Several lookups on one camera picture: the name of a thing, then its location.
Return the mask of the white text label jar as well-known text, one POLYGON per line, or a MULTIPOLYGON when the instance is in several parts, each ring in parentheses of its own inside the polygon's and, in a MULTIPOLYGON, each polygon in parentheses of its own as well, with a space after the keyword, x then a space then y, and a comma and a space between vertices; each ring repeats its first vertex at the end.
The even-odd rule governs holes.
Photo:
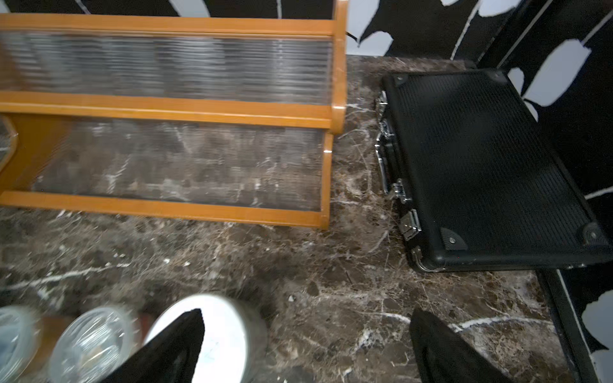
POLYGON ((153 323, 145 343, 181 314, 201 310, 204 340, 194 382, 250 382, 263 365, 268 329, 261 314, 244 301, 216 294, 191 295, 174 303, 153 323))

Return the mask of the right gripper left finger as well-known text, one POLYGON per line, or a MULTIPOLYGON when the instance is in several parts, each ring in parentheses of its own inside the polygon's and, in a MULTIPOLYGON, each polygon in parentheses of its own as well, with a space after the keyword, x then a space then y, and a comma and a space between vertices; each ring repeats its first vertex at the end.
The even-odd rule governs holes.
POLYGON ((199 309, 184 312, 104 382, 190 382, 204 341, 199 309))

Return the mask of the white green label jar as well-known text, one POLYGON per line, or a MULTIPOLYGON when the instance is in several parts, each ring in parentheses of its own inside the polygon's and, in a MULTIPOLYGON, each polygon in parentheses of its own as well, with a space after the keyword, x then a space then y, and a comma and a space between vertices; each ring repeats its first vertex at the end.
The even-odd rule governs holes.
POLYGON ((141 345, 138 315, 122 306, 99 306, 62 333, 48 364, 51 382, 100 382, 141 345))

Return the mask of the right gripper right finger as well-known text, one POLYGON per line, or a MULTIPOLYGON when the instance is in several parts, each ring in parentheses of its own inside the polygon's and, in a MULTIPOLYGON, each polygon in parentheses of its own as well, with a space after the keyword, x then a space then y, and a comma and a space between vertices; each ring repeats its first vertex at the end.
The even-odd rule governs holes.
POLYGON ((429 311, 414 309, 410 337, 423 382, 511 381, 429 311))

